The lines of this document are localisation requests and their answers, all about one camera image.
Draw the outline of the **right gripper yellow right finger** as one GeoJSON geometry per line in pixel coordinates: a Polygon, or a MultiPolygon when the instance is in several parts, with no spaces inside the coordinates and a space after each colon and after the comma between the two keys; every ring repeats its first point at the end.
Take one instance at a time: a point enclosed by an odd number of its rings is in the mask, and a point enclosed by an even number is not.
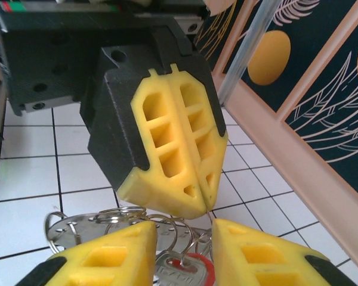
{"type": "Polygon", "coordinates": [[[354,285],[316,250],[226,219],[212,223],[217,285],[354,285]]]}

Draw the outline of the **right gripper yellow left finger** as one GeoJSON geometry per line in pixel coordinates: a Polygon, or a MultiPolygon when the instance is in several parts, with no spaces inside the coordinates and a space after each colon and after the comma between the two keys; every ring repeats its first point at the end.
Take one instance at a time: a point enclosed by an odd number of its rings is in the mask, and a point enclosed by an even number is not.
{"type": "Polygon", "coordinates": [[[152,285],[157,237],[154,222],[139,222],[53,255],[18,284],[152,285]]]}

